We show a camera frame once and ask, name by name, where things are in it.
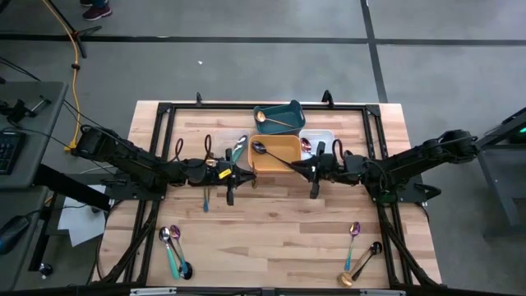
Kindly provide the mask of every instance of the yellow cable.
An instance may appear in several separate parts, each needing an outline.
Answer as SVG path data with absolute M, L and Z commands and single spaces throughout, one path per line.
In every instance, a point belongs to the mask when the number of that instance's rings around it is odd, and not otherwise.
M 57 18 L 58 22 L 60 22 L 60 25 L 62 25 L 62 28 L 67 33 L 67 36 L 69 37 L 69 40 L 72 42 L 73 50 L 75 51 L 75 67 L 78 67 L 79 65 L 79 52 L 76 48 L 75 40 L 73 40 L 72 34 L 67 29 L 64 22 L 58 17 L 57 13 L 51 8 L 51 6 L 48 4 L 46 0 L 42 0 L 42 2 L 45 4 L 46 7 L 48 7 L 49 11 L 53 13 L 53 15 Z M 75 135 L 73 136 L 72 141 L 69 143 L 69 147 L 65 147 L 65 151 L 70 151 L 71 149 L 76 148 L 76 138 L 79 133 L 79 129 L 81 128 L 81 107 L 79 106 L 79 100 L 76 97 L 76 76 L 78 73 L 78 68 L 73 68 L 73 98 L 75 98 L 75 106 L 76 106 L 76 127 L 75 127 Z

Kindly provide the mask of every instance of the computer mouse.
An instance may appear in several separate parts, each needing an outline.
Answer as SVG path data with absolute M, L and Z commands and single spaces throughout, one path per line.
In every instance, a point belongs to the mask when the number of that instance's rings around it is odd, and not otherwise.
M 30 220 L 23 215 L 16 215 L 5 223 L 0 228 L 0 254 L 9 253 L 29 225 Z

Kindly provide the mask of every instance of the wooden table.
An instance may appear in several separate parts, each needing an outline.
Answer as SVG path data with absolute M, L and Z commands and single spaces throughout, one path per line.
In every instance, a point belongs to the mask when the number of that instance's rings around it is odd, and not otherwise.
M 146 150 L 155 121 L 157 101 L 137 102 L 128 136 Z M 400 104 L 381 104 L 382 122 L 390 155 L 410 148 Z M 362 116 L 353 111 L 306 111 L 306 129 L 330 129 L 344 149 L 367 155 Z M 182 159 L 203 158 L 206 134 L 233 129 L 255 133 L 249 110 L 178 110 L 169 158 L 179 137 L 184 138 Z M 160 155 L 166 120 L 161 128 Z M 371 129 L 377 144 L 376 126 Z M 210 212 L 202 210 L 203 189 L 169 187 L 161 205 L 157 229 L 178 224 L 185 256 L 195 275 L 173 280 L 164 245 L 155 237 L 148 285 L 337 288 L 336 276 L 344 269 L 354 221 L 362 225 L 355 239 L 353 262 L 375 241 L 381 241 L 376 207 L 363 186 L 321 182 L 318 199 L 309 199 L 311 185 L 298 174 L 258 174 L 259 187 L 250 183 L 236 191 L 235 206 L 227 206 L 226 187 L 212 190 Z M 109 272 L 130 243 L 137 208 L 125 201 L 111 214 L 102 242 L 103 275 Z M 422 209 L 400 204 L 408 249 L 437 282 L 441 281 L 431 233 Z M 393 246 L 397 276 L 402 280 L 399 254 Z M 136 260 L 138 274 L 142 251 Z M 387 288 L 384 255 L 375 256 L 354 288 Z

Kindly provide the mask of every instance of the black spoon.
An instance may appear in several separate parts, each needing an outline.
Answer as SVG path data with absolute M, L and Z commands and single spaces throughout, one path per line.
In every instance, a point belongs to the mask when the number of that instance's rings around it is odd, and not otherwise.
M 378 255 L 381 253 L 382 251 L 382 246 L 381 246 L 381 243 L 380 242 L 374 242 L 372 243 L 372 245 L 369 247 L 369 251 L 371 251 L 371 254 L 369 255 L 369 257 L 367 258 L 367 260 L 365 261 L 365 263 L 363 263 L 362 267 L 360 267 L 359 270 L 357 270 L 353 277 L 351 279 L 353 279 L 353 281 L 356 281 L 358 279 L 358 277 L 360 276 L 360 274 L 362 274 L 362 271 L 363 271 L 363 267 L 365 267 L 365 265 L 369 262 L 369 259 L 371 259 L 371 257 L 373 255 Z
M 268 154 L 268 155 L 274 157 L 275 159 L 281 161 L 282 163 L 286 164 L 288 167 L 290 166 L 290 163 L 286 162 L 285 160 L 280 159 L 279 157 L 277 157 L 277 156 L 271 154 L 269 151 L 267 151 L 266 147 L 265 147 L 265 145 L 263 145 L 263 143 L 261 143 L 259 141 L 253 141 L 251 146 L 252 146 L 252 149 L 255 152 L 257 152 L 258 154 L 261 154 L 261 155 Z

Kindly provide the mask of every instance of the teal bin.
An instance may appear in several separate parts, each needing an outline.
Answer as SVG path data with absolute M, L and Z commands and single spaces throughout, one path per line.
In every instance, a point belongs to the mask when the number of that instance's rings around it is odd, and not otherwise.
M 273 123 L 270 120 L 265 120 L 260 123 L 256 119 L 259 111 L 263 111 L 265 117 L 274 119 L 282 123 L 287 123 L 293 127 L 287 127 L 283 124 Z M 269 108 L 262 108 L 257 106 L 254 108 L 254 121 L 256 122 L 257 131 L 262 135 L 298 135 L 305 127 L 305 115 L 303 115 L 302 105 L 295 99 L 290 101 L 290 104 L 275 106 Z

